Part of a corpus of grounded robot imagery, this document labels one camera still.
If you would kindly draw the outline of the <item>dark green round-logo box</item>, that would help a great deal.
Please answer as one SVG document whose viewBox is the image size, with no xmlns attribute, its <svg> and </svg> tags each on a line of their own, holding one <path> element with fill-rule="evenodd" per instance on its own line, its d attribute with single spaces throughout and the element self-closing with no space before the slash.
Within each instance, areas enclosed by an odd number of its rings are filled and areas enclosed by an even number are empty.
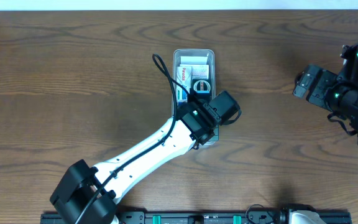
<svg viewBox="0 0 358 224">
<path fill-rule="evenodd" d="M 212 88 L 207 80 L 195 79 L 193 80 L 193 90 L 199 94 L 209 94 Z"/>
</svg>

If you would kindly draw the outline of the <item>white Panadol box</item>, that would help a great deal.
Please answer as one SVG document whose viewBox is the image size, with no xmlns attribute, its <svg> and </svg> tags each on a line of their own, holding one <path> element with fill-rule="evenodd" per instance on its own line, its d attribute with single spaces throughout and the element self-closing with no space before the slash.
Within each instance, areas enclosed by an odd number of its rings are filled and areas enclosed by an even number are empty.
<svg viewBox="0 0 358 224">
<path fill-rule="evenodd" d="M 177 87 L 177 101 L 187 102 L 188 95 L 191 88 L 191 66 L 179 66 L 176 68 L 176 82 L 179 83 Z"/>
</svg>

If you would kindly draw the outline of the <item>clear plastic container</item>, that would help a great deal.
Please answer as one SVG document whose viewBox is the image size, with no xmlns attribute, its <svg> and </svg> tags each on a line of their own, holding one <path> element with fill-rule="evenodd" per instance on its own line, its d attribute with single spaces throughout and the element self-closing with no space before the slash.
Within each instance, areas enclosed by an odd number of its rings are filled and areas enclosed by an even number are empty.
<svg viewBox="0 0 358 224">
<path fill-rule="evenodd" d="M 206 65 L 184 65 L 180 63 L 181 56 L 202 56 L 208 58 Z M 215 55 L 210 49 L 177 49 L 173 53 L 173 75 L 176 80 L 176 68 L 179 66 L 191 66 L 191 88 L 190 93 L 195 93 L 198 98 L 210 102 L 216 97 L 216 82 L 215 82 Z M 211 84 L 211 93 L 199 94 L 193 90 L 193 80 L 207 80 Z"/>
</svg>

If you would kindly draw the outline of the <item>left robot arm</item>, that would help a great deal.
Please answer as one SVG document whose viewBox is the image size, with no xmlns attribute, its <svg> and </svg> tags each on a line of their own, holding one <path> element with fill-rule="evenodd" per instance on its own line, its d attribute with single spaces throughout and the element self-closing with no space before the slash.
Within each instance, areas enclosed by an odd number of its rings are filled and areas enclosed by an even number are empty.
<svg viewBox="0 0 358 224">
<path fill-rule="evenodd" d="M 71 165 L 50 202 L 65 223 L 117 223 L 118 203 L 128 191 L 164 163 L 204 145 L 224 123 L 224 105 L 216 99 L 180 105 L 176 115 L 128 151 L 90 167 Z"/>
</svg>

